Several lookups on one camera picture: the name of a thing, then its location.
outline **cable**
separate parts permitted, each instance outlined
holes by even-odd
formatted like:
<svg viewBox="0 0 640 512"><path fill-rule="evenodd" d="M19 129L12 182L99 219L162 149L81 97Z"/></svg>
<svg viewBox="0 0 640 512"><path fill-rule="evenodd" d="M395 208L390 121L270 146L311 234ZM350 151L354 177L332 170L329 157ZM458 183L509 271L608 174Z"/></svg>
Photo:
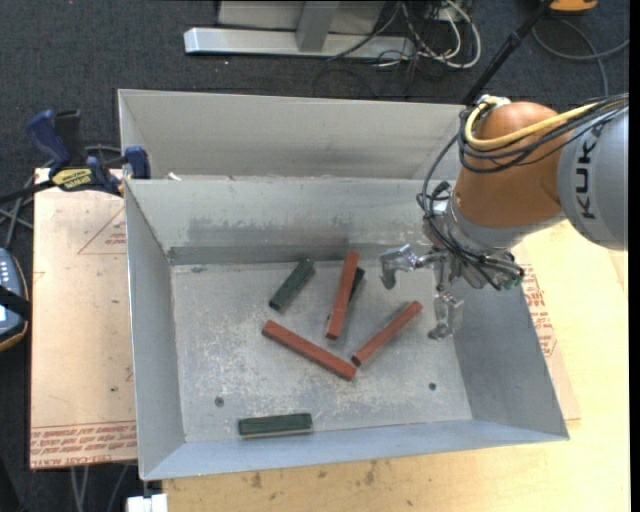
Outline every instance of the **cable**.
<svg viewBox="0 0 640 512"><path fill-rule="evenodd" d="M332 57L329 57L327 59L327 62L330 62L330 61L333 61L333 60L337 60L337 59L341 59L343 57L346 57L347 55L350 55L351 53L355 52L356 50L359 50L360 48L362 48L365 44L367 44L369 41L371 41L374 37L376 37L377 35L380 35L384 30L386 30L389 27L389 25L391 25L393 20L395 20L397 14L398 14L399 8L400 8L400 2L396 2L396 5L393 7L393 11L391 12L391 16L382 25L382 27L380 27L378 30L374 30L371 34L366 36L362 41L360 41L355 46L352 46L348 50L345 50L345 51L343 51L343 52L341 52L341 53L339 53L337 55L333 55Z"/></svg>
<svg viewBox="0 0 640 512"><path fill-rule="evenodd" d="M27 182L24 184L23 188L28 188L31 186L31 183L33 182L35 176L31 176ZM19 198L16 201L15 206L13 207L13 211L8 212L7 217L10 219L10 224L9 224L9 229L7 230L7 237L5 238L5 243L4 243L4 248L5 249L11 249L11 244L13 243L13 237L15 234L15 230L16 230L16 226L18 223L21 224L27 224L27 226L30 226L31 229L33 229L33 226L31 224L25 223L24 221L20 221L19 216L20 216L20 209L22 208L22 206L26 203L26 201L23 198Z"/></svg>
<svg viewBox="0 0 640 512"><path fill-rule="evenodd" d="M520 27L509 34L507 40L503 43L498 53L493 56L489 65L482 72L480 78L476 80L475 84L471 89L469 89L469 92L462 99L461 103L463 105L469 105L475 101L476 97L480 94L480 91L506 62L509 55L511 55L511 53L520 46L525 36L531 31L533 26L542 17L552 2L553 0L541 0L533 14Z"/></svg>
<svg viewBox="0 0 640 512"><path fill-rule="evenodd" d="M393 79L400 78L401 70L404 67L401 64L403 64L404 62L407 62L408 63L407 66L404 67L404 76L402 78L401 90L400 90L400 93L399 93L400 99L406 100L406 99L408 99L410 97L411 87L413 86L413 82L415 80L416 72L419 72L421 74L423 73L423 71L420 69L420 62L421 62L422 58L416 53L415 43L412 43L412 39L418 39L418 40L422 41L424 44L428 45L428 43L426 43L425 40L424 40L424 32L426 31L427 27L430 26L430 22L433 21L432 16L434 14L434 11L432 10L431 15L429 17L421 17L420 18L420 21L422 22L421 32L423 34L423 35L420 35L420 33L418 33L418 31L414 28L414 26L411 23L410 19L408 19L409 13L407 11L406 6L404 5L404 2L401 4L401 8L403 10L403 17L405 19L405 23L407 25L407 29L410 26L411 29L413 29L413 34L408 33L404 37L404 45L403 45L402 51L401 52L396 52L396 53L400 54L400 57L398 59L396 59L395 61L393 61L393 64L395 65L395 67L393 69L393 77L392 78ZM387 63L378 64L375 67L380 69L381 67L387 67L386 64ZM392 83L393 83L392 80L389 80L387 82L386 87L385 87L385 92L388 89L388 86L391 85Z"/></svg>
<svg viewBox="0 0 640 512"><path fill-rule="evenodd" d="M336 68L336 69L326 69L320 73L318 73L316 75L316 77L313 80L312 83L312 87L313 87L313 92L314 95L318 98L320 97L320 95L318 94L318 84L321 81L322 78L329 76L332 73L345 73L349 76L352 76L354 78L356 78L359 82L360 82L360 89L364 90L364 89L368 89L369 92L371 93L371 95L374 98L378 98L380 97L378 92L371 86L371 84L369 82L367 82L367 80L357 71L354 71L352 69L343 69L343 68Z"/></svg>
<svg viewBox="0 0 640 512"><path fill-rule="evenodd" d="M22 206L27 206L31 202L32 202L32 199L28 197L24 200L24 202L22 203ZM8 212L7 210L4 210L2 208L0 208L0 215L2 216L2 218L0 218L0 224L4 224L8 220L13 219L13 213ZM27 229L33 229L33 224L31 224L30 222L27 222L26 220L22 220L18 218L16 222Z"/></svg>
<svg viewBox="0 0 640 512"><path fill-rule="evenodd" d="M438 156L434 160L433 164L431 164L431 167L429 168L427 175L424 177L424 181L422 182L422 193L419 194L418 197L416 198L418 200L418 204L420 205L420 207L424 212L427 212L429 209L427 206L427 199L432 199L432 197L427 194L427 187L429 185L429 182L431 181L431 177L436 172L436 169L440 165L440 162L444 158L444 155L447 154L449 149L451 149L451 147L455 144L457 140L458 140L458 136L454 135L451 138L451 140L447 143L447 145L444 148L442 148L442 150L440 150L440 153L438 153Z"/></svg>
<svg viewBox="0 0 640 512"><path fill-rule="evenodd" d="M573 30L576 31L576 33L578 33L582 39L589 45L592 54L591 55L571 55L568 53L562 53L559 52L558 50L555 50L553 48L551 48L550 46L548 46L546 43L544 43L541 39L540 36L538 35L536 29L534 28L531 33L533 34L533 38L536 40L536 42L542 46L542 48L544 48L545 50L547 50L550 54L555 55L556 57L561 57L563 59L567 59L567 60L577 60L577 61L589 61L589 60L595 60L595 59L603 59L606 57L610 57L611 55L618 53L621 50L624 50L627 46L629 46L629 39L627 38L626 40L624 40L622 43L620 43L618 46L615 46L614 48L611 48L609 50L605 50L602 52L596 52L593 48L593 45L591 44L591 41L589 40L589 38L586 36L586 34L584 32L582 32L578 27L576 27L575 25L573 25L572 23L569 23L566 20L563 19L557 19L557 18L551 18L555 21L558 21L560 23L564 23L565 25L567 25L568 27L571 27Z"/></svg>
<svg viewBox="0 0 640 512"><path fill-rule="evenodd" d="M472 252L468 249L465 249L456 241L455 237L453 237L451 234L450 228L447 230L446 235L441 231L435 220L436 215L434 213L433 203L435 201L444 201L449 199L449 196L440 196L440 194L446 188L449 188L449 184L447 182L442 182L434 189L432 195L428 196L429 205L425 205L426 213L424 216L424 219L429 223L429 227L431 228L432 233L436 236L436 238L440 241L444 248L450 254L456 257L456 259L463 266L473 267L495 290L501 290L503 284L496 282L491 277L491 275L489 275L489 273L487 272L488 270L506 274L509 277L510 281L518 281L522 279L522 277L524 276L524 270L515 262L510 263L508 261L498 260L484 253Z"/></svg>
<svg viewBox="0 0 640 512"><path fill-rule="evenodd" d="M478 63L482 55L482 42L480 39L480 34L475 24L471 21L471 18L467 15L466 12L464 12L455 2L452 2L451 0L447 0L446 3L449 7L457 11L458 14L462 17L462 19L469 25L469 27L471 27L471 32L473 35L476 52L475 52L474 58L469 62L465 62L465 63L451 62L451 60L456 55L458 55L458 53L460 52L460 49L462 48L462 38L460 36L460 31L458 30L455 22L451 19L451 16L449 15L448 11L444 11L444 12L447 18L449 19L448 23L452 27L454 34L456 36L456 47L455 49L447 50L444 53L436 53L433 49L429 47L429 45L425 43L425 41L416 32L415 27L413 26L413 23L411 22L411 19L409 17L409 12L408 12L406 3L402 2L401 7L402 7L402 12L403 12L404 19L407 24L409 33L419 48L419 51L417 52L419 56L426 57L434 61L440 62L441 64L444 64L448 68L469 69Z"/></svg>
<svg viewBox="0 0 640 512"><path fill-rule="evenodd" d="M455 2L452 2L451 0L447 0L447 5L449 5L453 9L455 9L458 12L458 14L460 14L462 19L464 19L467 22L467 24L469 25L469 27L471 28L471 33L473 34L473 40L475 42L475 48L476 48L476 52L475 52L476 54L475 54L474 58L469 62L455 63L455 62L450 62L451 57L432 55L429 51L427 51L424 54L421 52L420 55L423 55L424 57L429 57L429 58L431 58L433 60L441 62L442 64L444 64L448 68L469 69L469 68L475 66L478 63L478 61L480 60L480 57L482 56L482 41L480 39L480 34L479 34L478 29L476 28L475 24L472 23L471 18L467 15L466 12L464 12L460 7L458 7L458 5L456 5Z"/></svg>
<svg viewBox="0 0 640 512"><path fill-rule="evenodd" d="M105 512L111 512L111 509L115 505L116 498L118 497L118 491L120 490L120 486L122 485L122 481L124 480L124 477L127 474L127 471L129 470L129 467L130 467L129 464L125 464L124 465L124 468L123 468L122 472L120 473L120 477L118 478L118 481L116 482L116 485L115 485L115 487L113 489L113 492L111 493L111 498L109 498L109 504L107 505L107 508L105 509Z"/></svg>
<svg viewBox="0 0 640 512"><path fill-rule="evenodd" d="M387 53L397 53L399 57L396 60L383 59L383 56L386 55ZM385 50L380 55L378 55L378 58L375 59L373 62L371 62L370 65L374 68L387 68L390 66L397 66L401 62L412 60L413 58L415 58L415 55L416 55L415 53L412 55L406 55L403 51L400 51L400 50Z"/></svg>
<svg viewBox="0 0 640 512"><path fill-rule="evenodd" d="M84 473L82 477L82 488L78 490L78 482L76 481L75 466L71 466L71 488L73 489L73 498L78 512L84 512L84 498L87 490L87 481L89 479L89 466L84 466Z"/></svg>
<svg viewBox="0 0 640 512"><path fill-rule="evenodd" d="M476 122L479 120L482 114L488 112L491 108L500 105L504 101L503 98L495 96L488 96L482 99L474 108L472 108L468 115L463 115L464 120L464 140L473 149L480 151L491 151L500 147L507 146L522 140L523 138L532 135L536 132L548 129L555 124L564 123L566 121L579 118L583 114L588 114L602 107L615 106L618 102L628 103L628 94L615 96L610 100L604 100L601 102L588 103L582 105L573 110L569 110L557 116L550 117L538 123L532 124L515 132L495 137L493 139L478 139L473 135L473 128Z"/></svg>
<svg viewBox="0 0 640 512"><path fill-rule="evenodd" d="M490 152L477 150L467 144L467 141L465 140L465 130L463 128L466 121L465 114L463 113L461 116L461 128L458 132L460 162L466 169L481 174L500 172L516 166L531 165L543 158L546 158L551 153L562 149L566 144L576 140L582 134L590 130L596 123L604 124L609 122L612 118L617 116L619 112L628 108L628 103L628 93L606 98L604 100L597 100L595 103L591 103L593 106L588 111L576 115L563 123L556 124L555 127L552 127L532 142L514 147L515 143L522 140L517 139L507 145L496 146L495 148L492 148ZM561 141L559 137L567 133L571 133L570 137ZM547 148L543 155L537 155L535 160L525 162L526 158L541 147ZM469 162L467 157L490 161L493 164L493 167L486 165L478 167Z"/></svg>

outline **yellow clamp label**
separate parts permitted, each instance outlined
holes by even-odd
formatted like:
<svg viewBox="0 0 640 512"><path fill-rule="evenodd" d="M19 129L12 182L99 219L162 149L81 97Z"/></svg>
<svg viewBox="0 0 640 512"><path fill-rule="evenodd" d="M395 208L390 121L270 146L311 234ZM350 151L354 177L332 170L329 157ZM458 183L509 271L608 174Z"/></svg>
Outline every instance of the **yellow clamp label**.
<svg viewBox="0 0 640 512"><path fill-rule="evenodd" d="M62 169L58 174L51 178L51 181L59 187L64 187L69 190L79 187L80 185L91 183L91 175L92 171L89 168Z"/></svg>

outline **metal stand base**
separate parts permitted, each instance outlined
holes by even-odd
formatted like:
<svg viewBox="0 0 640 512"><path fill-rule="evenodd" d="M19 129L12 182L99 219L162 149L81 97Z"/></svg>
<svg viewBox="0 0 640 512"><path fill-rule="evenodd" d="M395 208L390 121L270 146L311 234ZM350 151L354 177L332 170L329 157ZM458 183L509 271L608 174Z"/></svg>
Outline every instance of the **metal stand base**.
<svg viewBox="0 0 640 512"><path fill-rule="evenodd" d="M366 36L327 34L321 50L301 51L296 32L192 28L184 34L187 54L254 54L299 57L333 57L353 48ZM377 36L348 58L395 60L413 53L413 43L404 37Z"/></svg>

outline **yellow cable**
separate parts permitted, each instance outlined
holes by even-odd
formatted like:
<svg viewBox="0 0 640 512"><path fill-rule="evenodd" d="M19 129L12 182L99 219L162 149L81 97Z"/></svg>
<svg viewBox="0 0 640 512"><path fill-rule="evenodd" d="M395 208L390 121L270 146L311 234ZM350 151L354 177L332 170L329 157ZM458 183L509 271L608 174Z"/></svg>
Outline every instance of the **yellow cable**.
<svg viewBox="0 0 640 512"><path fill-rule="evenodd" d="M474 125L478 116L491 105L497 105L502 101L503 101L502 98L498 98L496 96L489 96L485 98L482 101L482 103L480 103L476 108L474 108L471 114L469 114L469 117L467 118L467 122L464 127L464 136L472 148L479 151L491 151L492 149L497 149L499 147L506 146L523 137L526 137L527 135L531 135L532 133L548 128L553 124L560 123L568 119L572 119L576 116L579 116L580 114L586 112L587 110L589 110L590 108L596 105L596 103L589 103L587 105L577 107L573 110L569 110L562 114L558 114L557 116L550 117L549 119L545 119L544 121L540 121L538 123L532 124L531 126L521 128L516 132L509 133L507 135L502 135L501 137L496 137L494 139L477 139L476 137L474 137L471 128Z"/></svg>

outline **metal bar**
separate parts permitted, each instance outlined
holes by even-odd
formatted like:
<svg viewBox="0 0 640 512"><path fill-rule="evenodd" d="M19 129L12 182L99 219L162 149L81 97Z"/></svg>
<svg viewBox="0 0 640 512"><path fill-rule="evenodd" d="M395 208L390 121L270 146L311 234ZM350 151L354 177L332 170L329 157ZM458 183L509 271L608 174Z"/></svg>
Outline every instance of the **metal bar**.
<svg viewBox="0 0 640 512"><path fill-rule="evenodd" d="M296 43L301 52L322 51L339 5L340 2L304 3L296 29Z"/></svg>
<svg viewBox="0 0 640 512"><path fill-rule="evenodd" d="M318 51L301 52L295 32L236 30L227 28L192 28L184 33L187 54L289 55L333 57L353 48L367 36L328 34ZM347 57L395 60L398 55L413 53L413 43L404 37L376 36Z"/></svg>
<svg viewBox="0 0 640 512"><path fill-rule="evenodd" d="M0 219L0 224L6 222L7 219L13 219L13 214L9 213L6 210L3 210L2 208L0 208L0 215L2 215L2 218ZM25 228L33 229L33 224L27 221L24 221L22 219L17 219L16 222Z"/></svg>
<svg viewBox="0 0 640 512"><path fill-rule="evenodd" d="M498 52L498 54L492 59L489 67L482 73L482 76L478 79L478 81L471 87L467 95L463 98L463 105L470 105L476 99L476 96L480 93L482 88L487 85L489 80L493 78L493 75L497 73L502 64L507 60L509 55L518 47L522 42L522 39L533 29L538 20L542 17L542 15L546 12L547 7L551 5L553 0L543 0L533 15L525 21L525 23L515 32L509 34L509 38L502 45L502 48Z"/></svg>
<svg viewBox="0 0 640 512"><path fill-rule="evenodd" d="M46 190L55 186L55 183L53 183L52 181L45 181L43 183L38 183L37 185L32 185L28 188L24 188L22 190L18 190L16 192L12 192L11 194L7 194L6 196L0 197L0 205L15 201L16 199L20 199L21 197L30 196L32 194L35 194L36 192L40 192L41 190Z"/></svg>

